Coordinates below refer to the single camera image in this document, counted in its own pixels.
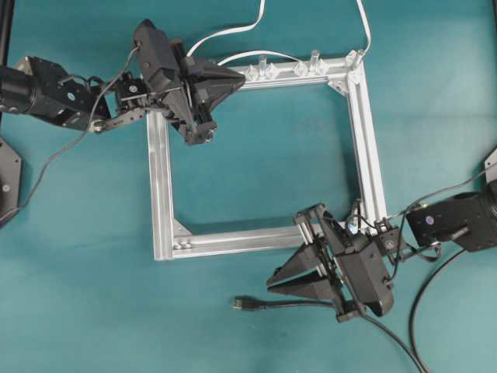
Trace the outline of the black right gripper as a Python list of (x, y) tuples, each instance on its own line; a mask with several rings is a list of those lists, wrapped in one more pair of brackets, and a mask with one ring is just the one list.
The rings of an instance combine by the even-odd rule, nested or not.
[(297, 212), (294, 222), (301, 231), (304, 243), (283, 266), (275, 269), (267, 280), (267, 290), (330, 301), (340, 322), (365, 313), (368, 308), (354, 302), (346, 279), (335, 262), (335, 254), (351, 245), (352, 235), (327, 212), (322, 203)]

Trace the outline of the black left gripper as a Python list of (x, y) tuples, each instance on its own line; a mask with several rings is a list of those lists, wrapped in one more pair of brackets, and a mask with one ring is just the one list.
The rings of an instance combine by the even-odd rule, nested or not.
[(116, 84), (116, 112), (126, 122), (160, 113), (188, 145), (208, 142), (217, 129), (206, 100), (228, 97), (245, 84), (242, 73), (212, 61), (188, 58), (180, 39), (134, 37), (140, 78), (125, 73)]

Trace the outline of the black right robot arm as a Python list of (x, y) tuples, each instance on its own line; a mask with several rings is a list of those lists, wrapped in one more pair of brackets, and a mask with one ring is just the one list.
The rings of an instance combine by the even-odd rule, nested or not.
[(455, 242), (468, 252), (496, 245), (496, 154), (485, 160), (485, 188), (459, 193), (434, 204), (415, 202), (404, 217), (418, 245), (412, 247), (401, 230), (383, 219), (376, 234), (352, 233), (343, 228), (319, 203), (296, 213), (294, 223), (303, 244), (277, 268), (266, 286), (268, 291), (311, 300), (330, 301), (340, 322), (361, 315), (387, 314), (393, 304), (393, 277), (384, 259), (392, 264), (438, 250), (442, 242)]

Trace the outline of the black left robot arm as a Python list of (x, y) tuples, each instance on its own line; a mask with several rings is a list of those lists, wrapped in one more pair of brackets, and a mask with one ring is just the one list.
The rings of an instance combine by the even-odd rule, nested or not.
[(245, 76), (212, 61), (187, 57), (180, 42), (136, 37), (131, 51), (141, 69), (115, 82), (79, 83), (59, 64), (27, 56), (1, 69), (1, 110), (25, 114), (58, 127), (96, 134), (161, 114), (188, 145), (211, 141), (211, 116), (245, 84)]

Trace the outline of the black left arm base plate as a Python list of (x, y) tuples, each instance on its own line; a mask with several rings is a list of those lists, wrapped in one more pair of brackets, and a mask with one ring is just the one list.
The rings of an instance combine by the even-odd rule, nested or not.
[(23, 159), (1, 138), (1, 228), (8, 224), (19, 210)]

